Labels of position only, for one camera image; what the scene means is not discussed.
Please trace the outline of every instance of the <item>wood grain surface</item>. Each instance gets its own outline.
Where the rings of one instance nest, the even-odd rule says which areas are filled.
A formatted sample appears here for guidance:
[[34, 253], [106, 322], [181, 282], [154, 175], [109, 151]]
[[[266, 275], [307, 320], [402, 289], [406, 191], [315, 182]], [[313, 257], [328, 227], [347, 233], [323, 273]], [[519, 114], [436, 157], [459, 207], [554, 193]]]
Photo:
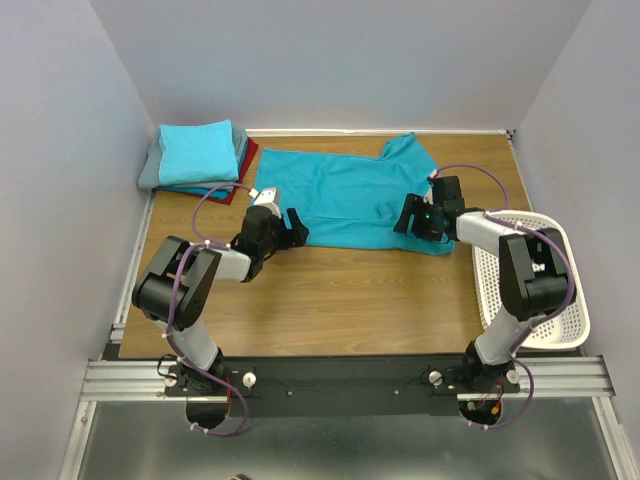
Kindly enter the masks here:
[[[253, 185], [262, 148], [378, 156], [391, 137], [258, 138], [258, 157], [245, 183]], [[528, 210], [516, 165], [502, 135], [425, 135], [420, 142], [439, 166], [477, 163], [511, 193], [511, 208]], [[469, 169], [460, 176], [467, 206], [502, 203], [493, 181]], [[398, 192], [404, 197], [408, 192]], [[168, 235], [197, 240], [190, 216], [197, 197], [158, 192], [140, 270]], [[239, 231], [249, 197], [230, 206], [206, 202], [198, 227], [229, 241]], [[349, 355], [461, 352], [482, 332], [471, 249], [445, 256], [398, 250], [304, 247], [278, 252], [253, 282], [218, 282], [203, 313], [225, 355]], [[161, 331], [131, 307], [122, 358], [169, 353]]]

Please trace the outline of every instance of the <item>white wall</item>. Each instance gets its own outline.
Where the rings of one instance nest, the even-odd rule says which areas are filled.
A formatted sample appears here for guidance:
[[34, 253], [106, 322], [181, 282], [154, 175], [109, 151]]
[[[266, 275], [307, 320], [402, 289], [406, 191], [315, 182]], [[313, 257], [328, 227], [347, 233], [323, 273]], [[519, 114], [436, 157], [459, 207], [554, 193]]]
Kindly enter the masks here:
[[514, 128], [589, 0], [91, 0], [157, 123]]
[[0, 478], [53, 479], [137, 233], [151, 122], [87, 1], [0, 11]]
[[640, 454], [640, 3], [594, 0], [520, 125], [517, 156], [536, 210], [571, 238], [615, 406]]

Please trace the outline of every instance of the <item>white plastic basket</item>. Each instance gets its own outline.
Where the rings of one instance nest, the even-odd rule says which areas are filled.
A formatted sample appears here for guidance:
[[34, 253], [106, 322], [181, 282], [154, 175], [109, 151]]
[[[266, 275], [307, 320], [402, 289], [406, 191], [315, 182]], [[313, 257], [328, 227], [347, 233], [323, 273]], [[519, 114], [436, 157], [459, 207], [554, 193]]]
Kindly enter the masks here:
[[[569, 305], [560, 316], [535, 328], [522, 346], [540, 350], [565, 350], [582, 345], [589, 336], [591, 324], [582, 292], [582, 284], [580, 283], [580, 277], [578, 276], [571, 246], [565, 231], [554, 220], [539, 213], [502, 210], [494, 212], [493, 215], [512, 223], [522, 222], [525, 227], [536, 230], [545, 227], [557, 228], [562, 233], [562, 239], [564, 240], [576, 282], [577, 295], [575, 303]], [[480, 320], [482, 321], [482, 326], [486, 329], [490, 325], [491, 319], [502, 306], [498, 283], [498, 258], [481, 248], [473, 247], [473, 271], [476, 277]]]

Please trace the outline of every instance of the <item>gray folded cloth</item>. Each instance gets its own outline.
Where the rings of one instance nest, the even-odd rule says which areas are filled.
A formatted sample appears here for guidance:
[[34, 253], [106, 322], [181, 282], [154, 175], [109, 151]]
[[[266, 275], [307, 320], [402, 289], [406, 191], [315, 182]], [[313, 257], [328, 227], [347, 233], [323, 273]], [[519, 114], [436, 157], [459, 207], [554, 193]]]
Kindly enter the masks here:
[[[242, 163], [242, 154], [248, 142], [247, 131], [240, 127], [231, 127], [231, 136], [233, 140], [233, 147], [236, 152], [236, 160], [238, 161], [238, 167]], [[160, 179], [158, 178], [158, 170], [160, 170], [160, 162], [162, 161], [162, 149], [160, 148], [160, 129], [156, 132], [156, 136], [153, 143], [149, 147], [147, 152], [147, 163], [145, 163], [140, 177], [138, 178], [138, 188], [141, 190], [151, 190], [160, 186]], [[203, 187], [208, 190], [224, 185], [229, 182], [204, 182], [204, 183], [182, 183], [179, 185], [173, 185], [174, 187]], [[222, 188], [221, 190], [231, 191], [233, 187]]]

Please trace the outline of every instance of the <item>gray floor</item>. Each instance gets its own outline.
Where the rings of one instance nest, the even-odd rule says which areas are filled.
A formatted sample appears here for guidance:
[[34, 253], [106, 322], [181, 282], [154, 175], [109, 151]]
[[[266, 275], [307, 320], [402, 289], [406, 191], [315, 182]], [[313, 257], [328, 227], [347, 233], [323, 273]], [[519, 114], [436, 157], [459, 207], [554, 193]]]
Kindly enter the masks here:
[[[519, 405], [507, 401], [506, 414]], [[255, 419], [235, 438], [188, 430], [183, 405], [98, 406], [82, 479], [614, 479], [590, 399], [536, 399], [504, 430], [458, 418]]]

